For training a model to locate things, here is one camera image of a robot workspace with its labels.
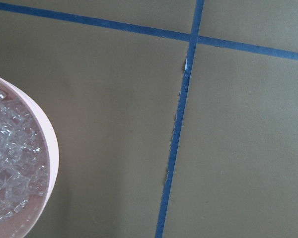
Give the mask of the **clear ice cubes pile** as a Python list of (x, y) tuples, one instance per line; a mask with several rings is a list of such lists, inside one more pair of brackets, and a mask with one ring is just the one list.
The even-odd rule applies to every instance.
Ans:
[(0, 223), (45, 196), (47, 149), (32, 113), (0, 89)]

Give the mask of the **blue tape line lengthwise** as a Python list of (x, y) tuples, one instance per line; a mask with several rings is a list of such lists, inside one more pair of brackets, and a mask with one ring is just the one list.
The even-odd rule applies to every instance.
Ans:
[(178, 147), (180, 142), (183, 118), (185, 113), (187, 95), (188, 95), (188, 90), (190, 85), (190, 78), (192, 74), (196, 45), (198, 41), (198, 34), (199, 34), (199, 29), (200, 29), (202, 14), (203, 14), (203, 8), (204, 8), (204, 1), (203, 0), (196, 1), (194, 17), (193, 17), (193, 22), (192, 22), (192, 27), (191, 27), (190, 37), (189, 37), (188, 49), (186, 54), (183, 78), (182, 78), (181, 88), (179, 92), (177, 111), (175, 115), (174, 128), (173, 128), (172, 139), (170, 144), (166, 178), (165, 178), (165, 183), (162, 191), (156, 230), (154, 234), (155, 238), (163, 237), (164, 226), (165, 226), (166, 216), (167, 216), (167, 209), (169, 205), (170, 193), (172, 188), (172, 181), (173, 181), (174, 171), (176, 166), (177, 152), (178, 152)]

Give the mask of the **blue tape line crosswise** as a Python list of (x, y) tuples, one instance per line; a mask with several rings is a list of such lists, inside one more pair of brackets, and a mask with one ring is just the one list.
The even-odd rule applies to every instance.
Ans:
[[(31, 16), (37, 16), (37, 17), (44, 17), (49, 19), (55, 19), (60, 21), (73, 22), (78, 24), (132, 32), (137, 34), (157, 36), (161, 38), (174, 39), (174, 40), (184, 41), (184, 42), (189, 42), (190, 40), (189, 33), (176, 32), (176, 31), (153, 28), (153, 27), (146, 27), (141, 25), (117, 22), (112, 20), (105, 20), (100, 18), (76, 15), (71, 13), (65, 13), (65, 12), (59, 12), (59, 11), (35, 8), (35, 7), (9, 4), (4, 2), (0, 2), (0, 10), (19, 13), (19, 14), (25, 14), (25, 15), (31, 15)], [(217, 39), (217, 38), (206, 37), (206, 36), (198, 36), (197, 43), (202, 45), (218, 47), (218, 48), (232, 49), (232, 50), (238, 50), (243, 52), (249, 52), (254, 54), (261, 54), (261, 55), (267, 55), (272, 57), (285, 58), (285, 59), (298, 61), (298, 53), (287, 51), (287, 50), (269, 48), (269, 47), (252, 45), (247, 43), (240, 43), (240, 42)]]

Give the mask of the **pink bowl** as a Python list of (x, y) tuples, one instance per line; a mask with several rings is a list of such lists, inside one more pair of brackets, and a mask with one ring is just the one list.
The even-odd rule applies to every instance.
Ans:
[(0, 78), (0, 88), (18, 97), (34, 115), (48, 152), (49, 182), (43, 197), (34, 197), (23, 211), (0, 224), (0, 238), (23, 238), (34, 227), (53, 191), (59, 169), (59, 147), (54, 129), (40, 106), (22, 90)]

